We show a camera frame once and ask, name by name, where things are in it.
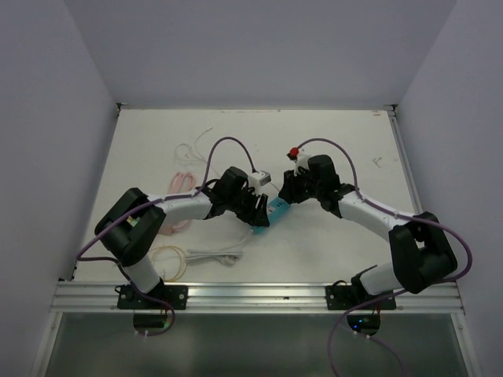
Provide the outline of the teal power strip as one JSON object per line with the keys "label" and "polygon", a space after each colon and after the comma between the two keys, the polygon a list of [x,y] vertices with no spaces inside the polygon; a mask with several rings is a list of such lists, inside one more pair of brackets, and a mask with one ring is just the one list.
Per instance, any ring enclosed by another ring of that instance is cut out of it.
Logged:
{"label": "teal power strip", "polygon": [[269,225],[267,227],[264,226],[255,226],[252,229],[252,233],[254,235],[259,235],[267,230],[269,230],[271,227],[273,227],[275,224],[277,224],[285,215],[286,213],[290,210],[291,204],[287,203],[285,200],[280,198],[279,196],[275,197],[272,199],[266,207],[266,214],[267,218],[269,220]]}

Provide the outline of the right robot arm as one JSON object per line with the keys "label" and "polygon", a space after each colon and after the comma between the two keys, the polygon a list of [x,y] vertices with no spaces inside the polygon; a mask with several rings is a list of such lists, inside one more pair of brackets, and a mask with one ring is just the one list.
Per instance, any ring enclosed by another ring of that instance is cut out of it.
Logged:
{"label": "right robot arm", "polygon": [[287,157],[295,168],[284,172],[279,197],[290,204],[317,200],[338,218],[355,222],[387,241],[391,261],[372,266],[351,279],[350,298],[359,308],[370,307],[388,291],[417,294],[457,269],[457,259],[435,215],[400,214],[378,203],[371,205],[354,185],[340,181],[331,157],[309,156],[293,148]]}

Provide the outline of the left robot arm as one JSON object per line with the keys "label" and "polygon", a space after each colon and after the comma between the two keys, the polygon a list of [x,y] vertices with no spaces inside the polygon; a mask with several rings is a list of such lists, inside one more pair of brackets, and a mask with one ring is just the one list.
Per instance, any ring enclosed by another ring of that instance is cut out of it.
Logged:
{"label": "left robot arm", "polygon": [[136,286],[135,298],[145,308],[163,300],[161,278],[147,253],[159,230],[188,220],[208,220],[229,211],[251,226],[268,227],[268,197],[259,190],[270,182],[264,171],[251,174],[228,168],[209,185],[172,196],[149,196],[128,189],[97,223],[94,234]]}

